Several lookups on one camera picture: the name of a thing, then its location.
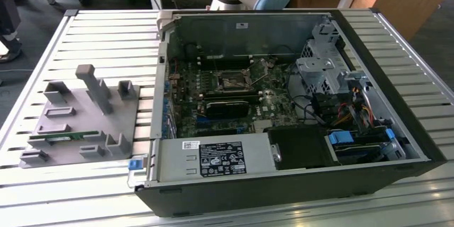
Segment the white sticker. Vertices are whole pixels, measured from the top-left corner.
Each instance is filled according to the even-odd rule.
[[[69,141],[69,137],[59,137],[59,138],[47,138],[47,141],[55,142],[55,141]]]
[[[248,23],[236,23],[236,29],[247,29]]]
[[[184,149],[199,149],[200,141],[183,141]]]

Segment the motherboard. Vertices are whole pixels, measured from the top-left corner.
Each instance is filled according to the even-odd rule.
[[[288,61],[272,56],[169,63],[176,137],[262,133],[296,124],[287,93]]]

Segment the barcode sticker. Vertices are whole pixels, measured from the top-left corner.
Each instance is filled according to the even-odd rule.
[[[199,149],[200,141],[183,141],[184,149]]]

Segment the aluminum table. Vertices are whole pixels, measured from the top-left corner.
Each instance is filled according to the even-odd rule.
[[[453,92],[379,13],[366,9],[342,12],[444,153],[444,165],[372,195],[177,218],[155,216],[135,196],[127,186],[127,160],[20,169],[19,155],[47,101],[41,91],[55,80],[83,88],[75,77],[79,64],[95,66],[95,76],[104,78],[107,86],[125,78],[141,86],[133,154],[148,152],[157,12],[67,12],[0,130],[0,226],[451,225]]]

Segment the circuit board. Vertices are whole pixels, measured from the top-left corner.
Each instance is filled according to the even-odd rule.
[[[288,64],[274,65],[263,57],[252,60],[251,67],[243,70],[203,71],[197,64],[191,62],[171,65],[177,138],[256,133],[266,128],[264,124],[275,127],[298,123],[286,89]],[[246,116],[211,119],[200,113],[200,106],[203,107],[205,101],[201,94],[209,94],[211,91],[222,93],[222,90],[226,93],[228,90],[258,91],[259,101],[248,104]]]

